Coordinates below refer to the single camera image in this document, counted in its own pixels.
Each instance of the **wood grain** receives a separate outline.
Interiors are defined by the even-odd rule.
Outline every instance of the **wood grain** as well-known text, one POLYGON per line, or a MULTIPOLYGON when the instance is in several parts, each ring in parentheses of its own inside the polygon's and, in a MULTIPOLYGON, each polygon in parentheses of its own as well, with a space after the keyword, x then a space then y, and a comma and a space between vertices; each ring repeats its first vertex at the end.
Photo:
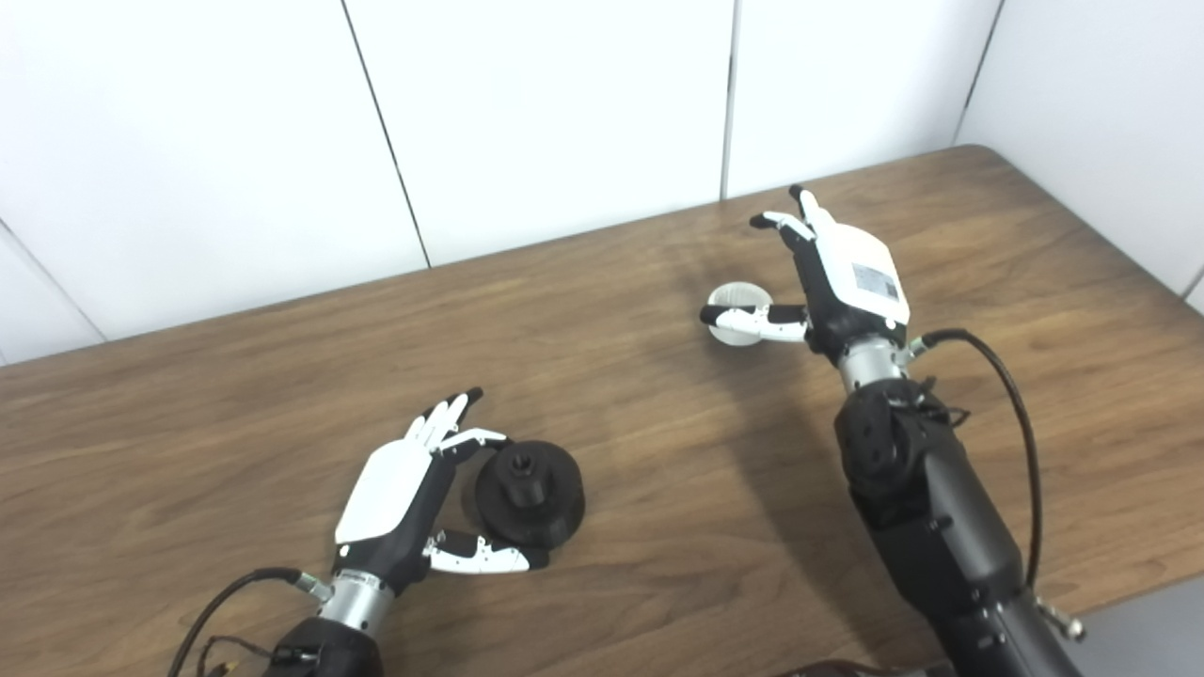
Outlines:
MULTIPOLYGON (((1046 596, 1086 611, 1204 571, 1204 318, 984 148, 810 187, 892 247, 914 331, 968 326, 1014 371, 1041 441, 1046 596)), ((802 299, 777 237, 743 226, 767 208, 792 211, 772 190, 0 370, 0 665, 165 670, 230 579, 324 571, 367 453, 478 384, 470 423, 576 454, 585 523, 547 571, 407 591, 390 675, 934 657, 848 502, 836 372, 697 324, 731 279, 802 299)), ((1026 542, 1020 435, 988 366, 962 348, 917 366, 975 412, 963 440, 1026 542)), ((270 644, 308 611, 268 584, 208 630, 270 644)))

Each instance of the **white robotic hand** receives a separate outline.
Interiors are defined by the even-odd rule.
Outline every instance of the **white robotic hand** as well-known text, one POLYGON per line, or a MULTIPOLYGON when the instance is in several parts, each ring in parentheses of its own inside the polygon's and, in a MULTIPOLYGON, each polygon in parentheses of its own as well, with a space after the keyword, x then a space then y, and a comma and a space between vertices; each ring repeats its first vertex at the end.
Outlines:
POLYGON ((749 225, 774 229, 781 236, 795 255, 809 307, 707 305, 700 319, 715 329, 752 337, 725 341, 731 345, 760 338, 805 342, 833 363, 844 349, 833 332, 856 326, 872 334, 878 324, 891 331, 905 326, 910 310, 886 245, 860 228, 837 223, 809 190, 796 186, 790 193, 798 201, 801 219, 762 212, 749 225))
POLYGON ((336 543, 388 534, 401 523, 426 478, 435 457, 464 460, 485 446, 500 446, 506 435, 474 428, 459 432, 473 392, 444 400, 419 416, 401 440, 372 452, 335 528, 336 543))
POLYGON ((455 467, 483 447, 510 443, 492 430, 460 430, 467 408, 482 395, 474 388, 438 402, 415 418, 402 438, 372 452, 335 528, 336 570, 370 573, 400 593, 429 569, 502 573, 547 565, 542 551, 447 531, 432 537, 455 467))

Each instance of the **white wall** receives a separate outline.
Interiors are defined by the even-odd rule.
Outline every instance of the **white wall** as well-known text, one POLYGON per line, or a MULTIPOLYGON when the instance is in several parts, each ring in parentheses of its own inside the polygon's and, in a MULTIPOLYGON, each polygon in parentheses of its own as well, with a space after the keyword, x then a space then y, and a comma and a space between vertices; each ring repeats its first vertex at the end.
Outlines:
POLYGON ((958 143, 1184 294, 1204 266, 1204 2, 1007 0, 958 143))
POLYGON ((348 0, 435 265, 719 199, 732 0, 348 0))
POLYGON ((727 194, 946 148, 998 2, 743 2, 727 194))
POLYGON ((100 341, 100 334, 0 225, 0 364, 100 341))
MULTIPOLYGON (((719 199, 730 105, 732 194, 944 147, 995 2, 740 2, 734 99, 734 0, 347 5, 443 264, 719 199)), ((0 0, 0 359, 420 269, 393 163, 337 1, 0 0)))
POLYGON ((4 0, 0 101, 0 219, 111 338, 425 266, 337 0, 4 0))

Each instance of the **cable connector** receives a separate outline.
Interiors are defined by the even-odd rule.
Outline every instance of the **cable connector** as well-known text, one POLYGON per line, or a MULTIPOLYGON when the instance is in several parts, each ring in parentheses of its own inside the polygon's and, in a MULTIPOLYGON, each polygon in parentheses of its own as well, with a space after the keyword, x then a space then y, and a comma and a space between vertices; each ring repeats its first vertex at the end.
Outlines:
POLYGON ((902 351, 895 352, 893 361, 899 367, 907 367, 931 349, 932 346, 925 343, 922 337, 913 338, 902 351))
POLYGON ((1037 596, 1037 611, 1041 612, 1045 620, 1050 625, 1057 628, 1057 631, 1066 637, 1075 642, 1081 642, 1087 637, 1087 628, 1078 618, 1058 611, 1054 605, 1043 600, 1039 595, 1037 596))
POLYGON ((297 577, 297 582, 293 587, 323 604, 326 604, 330 601, 330 597, 335 596, 335 589, 323 583, 313 573, 301 572, 301 576, 297 577))

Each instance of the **white round object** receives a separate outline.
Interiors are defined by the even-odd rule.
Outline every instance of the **white round object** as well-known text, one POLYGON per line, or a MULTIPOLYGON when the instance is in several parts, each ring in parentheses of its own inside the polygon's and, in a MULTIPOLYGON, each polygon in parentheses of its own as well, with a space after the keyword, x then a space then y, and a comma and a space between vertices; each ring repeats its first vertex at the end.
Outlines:
MULTIPOLYGON (((707 296, 708 306, 768 306, 773 302, 773 296, 751 282, 728 282, 707 296)), ((708 326, 707 329, 724 343, 728 346, 751 346, 761 342, 760 336, 740 334, 731 329, 719 329, 708 326)))

